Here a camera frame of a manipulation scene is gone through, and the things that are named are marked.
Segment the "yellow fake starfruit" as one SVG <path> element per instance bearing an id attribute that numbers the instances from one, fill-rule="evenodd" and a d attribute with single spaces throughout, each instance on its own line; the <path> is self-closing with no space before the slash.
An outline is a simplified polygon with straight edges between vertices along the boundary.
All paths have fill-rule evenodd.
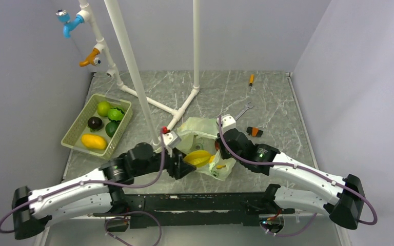
<path id="1" fill-rule="evenodd" d="M 215 155 L 206 150 L 196 150 L 188 153 L 183 161 L 187 164 L 193 165 L 196 168 L 203 167 L 214 159 Z"/>

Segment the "light green plastic bag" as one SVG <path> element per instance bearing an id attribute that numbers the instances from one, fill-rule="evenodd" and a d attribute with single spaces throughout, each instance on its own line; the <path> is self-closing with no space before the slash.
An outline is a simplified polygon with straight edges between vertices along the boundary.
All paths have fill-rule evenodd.
<path id="1" fill-rule="evenodd" d="M 233 158 L 222 159 L 221 153 L 215 147 L 219 133 L 218 124 L 214 118 L 188 118 L 178 129 L 181 142 L 177 149 L 186 155 L 195 151 L 206 151 L 209 154 L 206 164 L 196 164 L 196 171 L 214 179 L 224 181 L 232 171 L 236 161 Z"/>

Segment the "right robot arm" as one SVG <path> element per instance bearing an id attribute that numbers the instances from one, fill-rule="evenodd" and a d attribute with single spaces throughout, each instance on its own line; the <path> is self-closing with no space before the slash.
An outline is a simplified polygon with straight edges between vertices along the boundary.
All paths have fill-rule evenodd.
<path id="1" fill-rule="evenodd" d="M 234 158 L 251 172 L 285 178 L 303 187 L 294 190 L 269 184 L 262 197 L 265 211 L 305 210 L 326 215 L 335 224 L 350 230 L 362 223 L 365 193 L 357 176 L 342 177 L 319 171 L 275 147 L 254 144 L 235 128 L 219 133 L 216 144 L 223 159 Z"/>

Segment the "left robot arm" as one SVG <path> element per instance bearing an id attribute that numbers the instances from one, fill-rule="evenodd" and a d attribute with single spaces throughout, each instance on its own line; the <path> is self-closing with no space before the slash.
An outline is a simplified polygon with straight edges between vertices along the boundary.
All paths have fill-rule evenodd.
<path id="1" fill-rule="evenodd" d="M 129 205 L 123 188 L 142 189 L 136 177 L 167 171 L 176 180 L 196 170 L 185 161 L 187 154 L 176 148 L 156 152 L 145 142 L 113 158 L 81 177 L 58 185 L 32 190 L 27 186 L 14 191 L 11 204 L 14 238 L 34 237 L 53 224 L 89 213 L 121 215 Z"/>

